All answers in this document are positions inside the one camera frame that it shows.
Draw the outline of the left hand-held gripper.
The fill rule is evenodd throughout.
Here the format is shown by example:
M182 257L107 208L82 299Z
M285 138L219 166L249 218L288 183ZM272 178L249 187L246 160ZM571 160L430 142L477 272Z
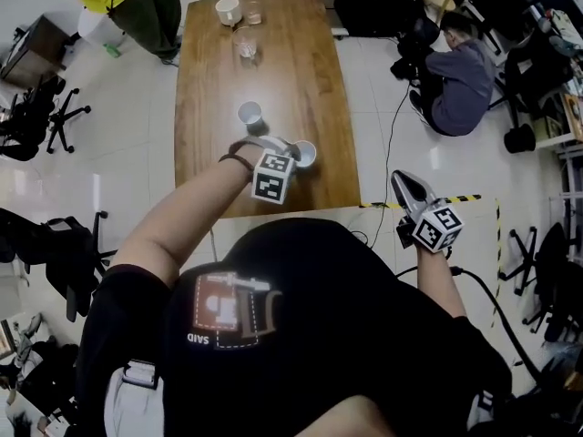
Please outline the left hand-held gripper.
M302 154L296 143L273 136L247 136L229 148L237 155L244 144L264 148L260 161L253 169L251 196L258 200L281 205L287 195L292 174L302 165Z

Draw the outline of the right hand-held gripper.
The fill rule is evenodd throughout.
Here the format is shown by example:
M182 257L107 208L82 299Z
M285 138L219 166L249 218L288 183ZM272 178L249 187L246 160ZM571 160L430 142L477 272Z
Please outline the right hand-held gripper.
M403 217L396 231L404 249L419 245L432 253L450 248L463 229L463 220L452 205L440 199L428 183L403 170L395 170L391 184L398 204L409 216ZM413 215L424 208L417 220Z

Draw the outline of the person's left forearm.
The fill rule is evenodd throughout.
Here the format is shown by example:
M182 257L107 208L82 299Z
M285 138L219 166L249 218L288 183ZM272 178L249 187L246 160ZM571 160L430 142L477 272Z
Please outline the person's left forearm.
M168 287L214 223L245 189L246 160L226 158L162 199L132 230L111 265L140 267Z

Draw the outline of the person's right forearm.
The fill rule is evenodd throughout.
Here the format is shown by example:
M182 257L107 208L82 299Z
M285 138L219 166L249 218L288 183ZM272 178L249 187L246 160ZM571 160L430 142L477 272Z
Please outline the person's right forearm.
M443 252L416 246L417 288L452 317L465 317L465 306Z

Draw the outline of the person's left hand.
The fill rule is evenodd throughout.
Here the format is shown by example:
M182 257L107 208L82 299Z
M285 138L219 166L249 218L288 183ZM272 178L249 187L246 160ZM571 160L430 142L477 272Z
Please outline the person's left hand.
M238 151L237 155L251 164L255 168L261 159L264 148L254 144L244 144Z

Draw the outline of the wooden table with metal legs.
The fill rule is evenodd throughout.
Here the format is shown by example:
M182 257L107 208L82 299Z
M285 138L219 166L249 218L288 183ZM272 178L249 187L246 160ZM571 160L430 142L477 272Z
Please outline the wooden table with metal legs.
M181 185L215 163L247 129L239 107L254 101L276 137L307 140L314 164L291 182L281 205L243 193L230 218L327 208L361 201L351 116L343 76L322 0L240 0L259 3L262 21L251 31L254 60L241 58L216 0L189 4L177 81L174 160Z

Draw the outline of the yellow black hazard tape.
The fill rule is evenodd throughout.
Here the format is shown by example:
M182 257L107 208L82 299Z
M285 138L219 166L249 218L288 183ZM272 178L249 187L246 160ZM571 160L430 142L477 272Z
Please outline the yellow black hazard tape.
M499 267L497 201L483 195L462 195L447 200L464 222L449 263L475 273L492 293L496 293ZM396 225L403 216L404 212L395 203L383 209L360 208L350 220L349 229L360 241L369 244L400 280L414 286L415 249L405 249L396 232ZM496 324L496 314L485 291L467 275L455 279L469 319L483 333L490 333Z

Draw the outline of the large clear glass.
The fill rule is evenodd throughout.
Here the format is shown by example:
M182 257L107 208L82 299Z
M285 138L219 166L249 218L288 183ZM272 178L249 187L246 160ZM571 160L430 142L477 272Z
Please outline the large clear glass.
M257 38L255 30L251 26L242 26L233 34L233 44L240 57L252 60L257 55Z

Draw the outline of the black floor equipment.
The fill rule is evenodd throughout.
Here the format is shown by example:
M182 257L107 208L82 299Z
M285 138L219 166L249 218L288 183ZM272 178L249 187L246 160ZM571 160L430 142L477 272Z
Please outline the black floor equipment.
M413 26L398 37L397 51L401 58L391 66L392 74L399 80L417 78L418 68L433 51L431 45L439 37L438 25L428 17L420 17Z

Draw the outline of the white ceramic mug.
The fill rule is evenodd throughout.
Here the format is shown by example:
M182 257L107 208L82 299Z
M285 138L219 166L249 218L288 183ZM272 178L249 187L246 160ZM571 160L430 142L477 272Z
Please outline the white ceramic mug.
M215 10L223 25L234 27L242 19L240 0L219 0Z

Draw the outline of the person's black t-shirt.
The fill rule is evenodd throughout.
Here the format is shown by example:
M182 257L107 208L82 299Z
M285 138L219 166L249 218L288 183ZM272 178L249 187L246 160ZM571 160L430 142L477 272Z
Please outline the person's black t-shirt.
M465 437L511 373L466 317L348 229L261 225L168 287L110 268L77 362L78 437L294 437L353 396L398 437Z

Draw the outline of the white cluttered desk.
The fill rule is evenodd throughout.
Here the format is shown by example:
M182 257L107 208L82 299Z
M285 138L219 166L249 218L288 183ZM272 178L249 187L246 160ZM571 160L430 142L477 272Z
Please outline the white cluttered desk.
M541 116L533 123L535 150L583 146L583 97L563 90L541 100Z

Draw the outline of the black equipment case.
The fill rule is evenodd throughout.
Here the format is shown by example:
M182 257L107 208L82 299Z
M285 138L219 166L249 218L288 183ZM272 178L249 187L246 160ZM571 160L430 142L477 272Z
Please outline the black equipment case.
M334 0L333 8L355 37L397 37L425 16L423 0Z

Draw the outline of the white toilet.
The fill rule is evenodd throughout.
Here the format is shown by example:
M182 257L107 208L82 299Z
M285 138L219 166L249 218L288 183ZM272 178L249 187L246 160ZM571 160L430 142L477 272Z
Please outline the white toilet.
M125 33L106 14L91 12L84 8L78 19L77 32L89 44L103 48L119 47Z

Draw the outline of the brown wooden cabinet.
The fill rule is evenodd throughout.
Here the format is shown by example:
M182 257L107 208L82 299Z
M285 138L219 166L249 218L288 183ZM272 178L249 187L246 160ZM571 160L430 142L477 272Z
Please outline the brown wooden cabinet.
M60 27L41 15L27 29L0 70L0 79L27 89L65 69L63 58L67 35Z

